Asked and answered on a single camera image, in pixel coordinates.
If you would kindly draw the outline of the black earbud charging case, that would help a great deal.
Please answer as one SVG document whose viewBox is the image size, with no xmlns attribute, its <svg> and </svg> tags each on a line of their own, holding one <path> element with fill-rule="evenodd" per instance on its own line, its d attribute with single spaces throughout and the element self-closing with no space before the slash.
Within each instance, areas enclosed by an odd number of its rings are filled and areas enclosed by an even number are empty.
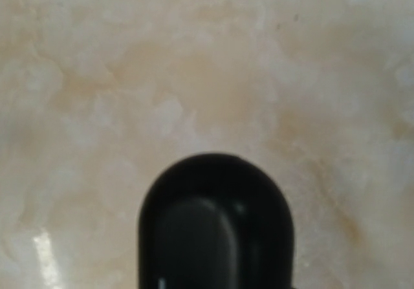
<svg viewBox="0 0 414 289">
<path fill-rule="evenodd" d="M 276 183 L 234 155 L 182 159 L 138 219 L 140 288 L 291 288 L 294 225 Z"/>
</svg>

